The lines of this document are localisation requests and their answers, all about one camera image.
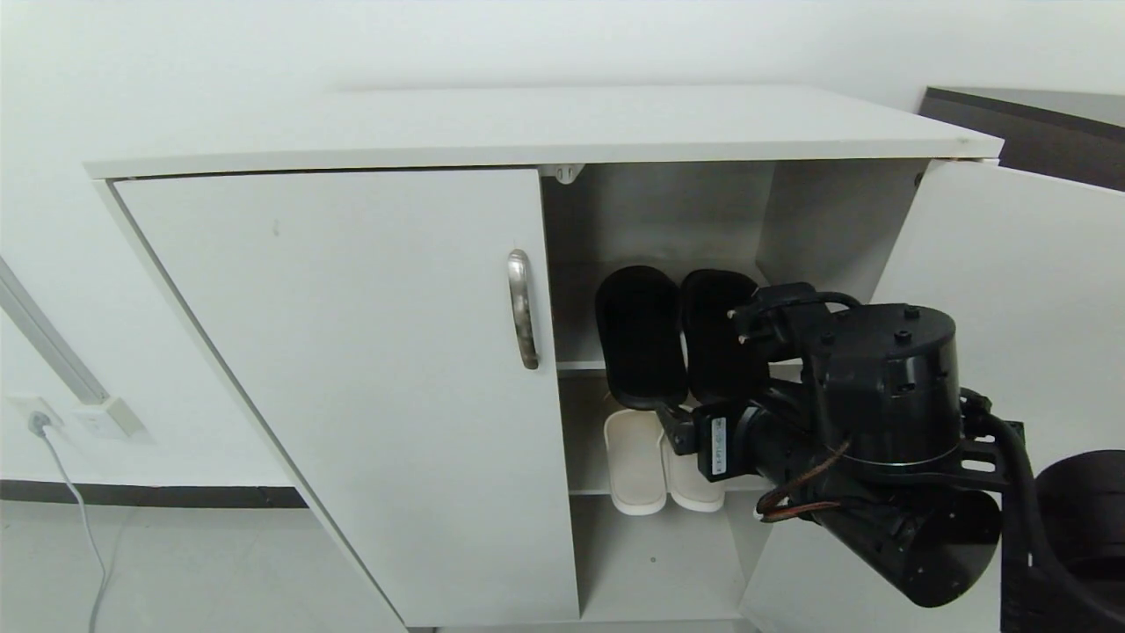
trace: cabinet door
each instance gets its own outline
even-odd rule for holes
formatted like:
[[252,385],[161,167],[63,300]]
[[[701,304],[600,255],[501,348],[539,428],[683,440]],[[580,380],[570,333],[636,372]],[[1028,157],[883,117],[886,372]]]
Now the cabinet door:
[[1125,447],[1125,193],[934,162],[873,300],[953,316],[961,385],[1026,423],[1036,470]]
[[[1125,447],[1125,193],[935,161],[872,301],[953,316],[961,385],[1026,423],[1037,470]],[[824,530],[789,522],[771,532],[742,613],[778,633],[870,631],[875,621],[880,631],[997,631],[999,562],[961,598],[925,609]]]
[[[534,170],[116,187],[407,625],[577,618]],[[516,345],[514,248],[530,262],[537,370]]]

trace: black slipper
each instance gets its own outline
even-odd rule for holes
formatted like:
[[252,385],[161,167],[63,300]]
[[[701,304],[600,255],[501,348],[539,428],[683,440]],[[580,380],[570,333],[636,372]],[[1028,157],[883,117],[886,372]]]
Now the black slipper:
[[622,268],[602,281],[594,309],[613,398],[645,412],[682,404],[687,372],[676,283],[656,268]]
[[727,311],[750,301],[758,284],[740,272],[696,270],[681,289],[687,376],[692,396],[703,405],[749,398],[770,378],[770,365],[754,346],[739,345]]

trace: closed cabinet door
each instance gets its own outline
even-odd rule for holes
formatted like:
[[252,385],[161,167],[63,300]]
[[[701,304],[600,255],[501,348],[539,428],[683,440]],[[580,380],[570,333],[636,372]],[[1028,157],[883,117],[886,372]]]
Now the closed cabinet door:
[[407,625],[578,617],[534,170],[115,186]]

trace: white slipper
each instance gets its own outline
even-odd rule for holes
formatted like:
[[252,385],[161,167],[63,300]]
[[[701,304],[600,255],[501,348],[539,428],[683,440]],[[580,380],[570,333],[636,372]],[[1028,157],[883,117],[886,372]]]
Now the white slipper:
[[613,506],[632,516],[651,515],[668,499],[660,460],[664,429],[654,412],[618,412],[605,419]]
[[722,508],[727,485],[706,480],[699,469],[698,455],[676,455],[668,438],[660,442],[664,455],[664,479],[672,500],[696,513],[714,513]]

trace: white floor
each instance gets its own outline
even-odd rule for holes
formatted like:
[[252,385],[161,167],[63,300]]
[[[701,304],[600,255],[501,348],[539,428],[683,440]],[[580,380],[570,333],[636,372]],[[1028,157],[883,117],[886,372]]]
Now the white floor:
[[[114,569],[99,632],[380,630],[307,510],[92,506],[90,519]],[[100,573],[78,507],[3,501],[0,524],[0,631],[84,632]]]

